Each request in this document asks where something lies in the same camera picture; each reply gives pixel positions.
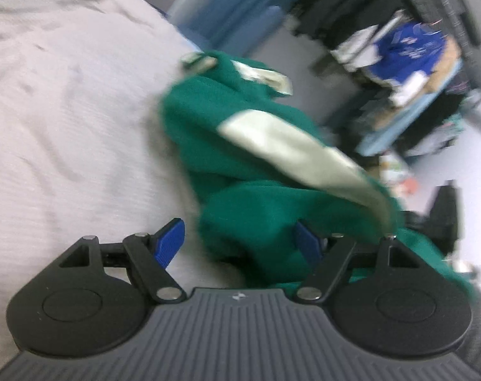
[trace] green jacket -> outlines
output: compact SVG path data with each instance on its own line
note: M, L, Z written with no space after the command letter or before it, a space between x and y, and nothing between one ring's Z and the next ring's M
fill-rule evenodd
M292 239L299 219L369 243L396 234L457 279L428 239L402 228L386 188L325 144L305 114L273 101L291 92L285 76L219 52L194 54L185 67L190 76L163 100L165 131L201 203L205 246L240 266L249 286L295 287L310 272Z

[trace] white bed sheet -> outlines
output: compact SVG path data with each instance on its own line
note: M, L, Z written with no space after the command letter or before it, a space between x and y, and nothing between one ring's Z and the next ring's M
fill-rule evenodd
M183 217L173 277L187 291L240 284L206 258L157 120L188 51L142 0L0 0L0 366L17 351L9 299L83 235L118 242Z

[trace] silver screw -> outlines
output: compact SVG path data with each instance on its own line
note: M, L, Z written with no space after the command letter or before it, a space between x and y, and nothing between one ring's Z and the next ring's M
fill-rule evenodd
M303 286L297 291L297 296L306 301L315 301L320 299L322 291L318 288L313 288L312 286Z
M182 291L173 286L164 286L157 290L156 295L164 301L175 301L182 296Z

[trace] black device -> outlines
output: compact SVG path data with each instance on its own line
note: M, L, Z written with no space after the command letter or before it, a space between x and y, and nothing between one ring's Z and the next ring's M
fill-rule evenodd
M295 294L189 297L165 271L180 219L122 243L83 237L12 298L21 351L0 381L481 380L474 306L397 237L369 245L301 222L295 237L314 265ZM352 282L359 268L371 273Z

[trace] green cloth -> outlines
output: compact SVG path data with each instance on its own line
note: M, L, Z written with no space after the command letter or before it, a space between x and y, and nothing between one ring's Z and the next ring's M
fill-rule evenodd
M383 231L368 209L299 184L221 137L217 132L221 123L254 109L278 116L327 146L305 114L275 103L277 92L243 79L232 60L269 70L264 64L210 52L188 66L205 57L216 58L216 66L175 85L164 98L161 113L201 203L200 234L211 255L241 267L250 287L292 288L310 272L292 239L297 220L304 219L322 234L340 232L378 243ZM443 276L458 279L427 238L402 227L400 208L387 190L369 181L392 207L391 232Z

